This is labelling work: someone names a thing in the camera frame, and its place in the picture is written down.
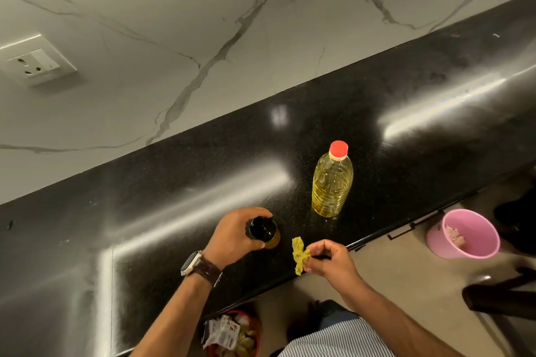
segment smartwatch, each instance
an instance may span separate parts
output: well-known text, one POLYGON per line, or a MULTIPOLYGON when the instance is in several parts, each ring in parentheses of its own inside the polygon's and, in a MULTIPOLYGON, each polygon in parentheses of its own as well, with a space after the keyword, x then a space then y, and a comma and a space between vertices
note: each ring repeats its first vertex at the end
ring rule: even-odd
POLYGON ((181 267, 181 275, 183 277, 190 275, 192 272, 196 272, 204 279, 208 280, 212 287, 218 285, 223 273, 220 269, 203 257, 202 252, 193 252, 181 267))

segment power socket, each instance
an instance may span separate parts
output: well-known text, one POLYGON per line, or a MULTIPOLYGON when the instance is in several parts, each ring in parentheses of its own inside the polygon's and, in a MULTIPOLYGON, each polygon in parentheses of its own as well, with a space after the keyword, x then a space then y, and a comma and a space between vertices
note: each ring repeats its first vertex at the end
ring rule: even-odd
POLYGON ((76 71, 42 35, 0 47, 0 69, 24 86, 48 82, 76 71))

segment red bottle cap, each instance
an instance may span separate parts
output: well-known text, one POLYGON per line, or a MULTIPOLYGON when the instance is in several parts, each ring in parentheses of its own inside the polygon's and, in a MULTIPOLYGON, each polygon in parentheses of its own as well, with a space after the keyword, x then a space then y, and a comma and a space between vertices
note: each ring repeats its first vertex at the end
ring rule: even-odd
POLYGON ((330 156, 335 161, 342 161, 348 155, 348 144, 344 141, 337 140, 330 145, 330 156))

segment black countertop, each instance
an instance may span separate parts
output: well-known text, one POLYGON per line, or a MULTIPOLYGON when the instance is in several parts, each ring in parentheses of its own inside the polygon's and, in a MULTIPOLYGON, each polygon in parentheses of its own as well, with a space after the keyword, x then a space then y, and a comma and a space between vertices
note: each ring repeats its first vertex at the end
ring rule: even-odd
POLYGON ((270 209, 273 250, 225 270, 204 316, 294 277, 291 238, 354 248, 536 159, 536 0, 514 0, 0 206, 3 355, 136 345, 227 211, 270 209), (310 208, 330 143, 343 211, 310 208))

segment bottle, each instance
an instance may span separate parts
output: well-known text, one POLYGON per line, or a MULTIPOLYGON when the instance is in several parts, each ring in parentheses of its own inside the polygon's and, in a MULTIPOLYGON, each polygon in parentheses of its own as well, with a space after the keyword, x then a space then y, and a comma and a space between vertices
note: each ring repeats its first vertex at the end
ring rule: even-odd
POLYGON ((312 208, 323 217, 334 217, 343 208, 354 179, 348 144, 334 141, 318 160, 312 178, 312 208))
POLYGON ((281 240, 277 224, 271 217, 259 216, 251 220, 248 224, 248 231, 251 239, 264 241, 264 248, 268 250, 278 245, 281 240))

